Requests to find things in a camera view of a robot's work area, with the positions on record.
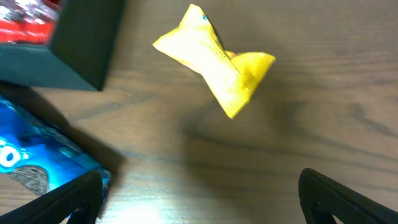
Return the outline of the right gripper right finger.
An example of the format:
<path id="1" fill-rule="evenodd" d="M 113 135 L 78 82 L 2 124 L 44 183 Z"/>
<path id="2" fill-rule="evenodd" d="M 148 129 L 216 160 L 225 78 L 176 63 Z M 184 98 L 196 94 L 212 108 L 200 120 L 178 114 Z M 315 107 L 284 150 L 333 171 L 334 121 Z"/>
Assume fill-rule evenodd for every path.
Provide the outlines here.
<path id="1" fill-rule="evenodd" d="M 397 212 L 339 182 L 305 168 L 298 180 L 300 206 L 308 224 L 395 224 Z"/>

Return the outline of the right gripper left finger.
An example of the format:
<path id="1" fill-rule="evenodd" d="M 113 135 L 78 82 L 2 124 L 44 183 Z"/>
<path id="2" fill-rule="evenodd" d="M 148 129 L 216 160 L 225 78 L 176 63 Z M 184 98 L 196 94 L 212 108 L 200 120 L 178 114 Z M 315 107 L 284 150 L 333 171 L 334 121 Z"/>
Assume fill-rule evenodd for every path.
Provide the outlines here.
<path id="1" fill-rule="evenodd" d="M 1 223 L 95 224 L 100 212 L 103 182 L 98 171 L 87 172 L 49 193 L 1 216 Z"/>

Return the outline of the red Hacks candy bag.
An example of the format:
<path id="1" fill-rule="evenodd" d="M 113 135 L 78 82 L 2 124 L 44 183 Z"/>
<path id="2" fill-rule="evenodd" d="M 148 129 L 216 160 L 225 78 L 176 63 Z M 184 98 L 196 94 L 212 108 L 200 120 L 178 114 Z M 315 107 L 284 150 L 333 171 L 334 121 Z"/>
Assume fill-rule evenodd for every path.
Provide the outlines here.
<path id="1" fill-rule="evenodd" d="M 46 44 L 60 14 L 60 0 L 1 0 L 1 42 Z"/>

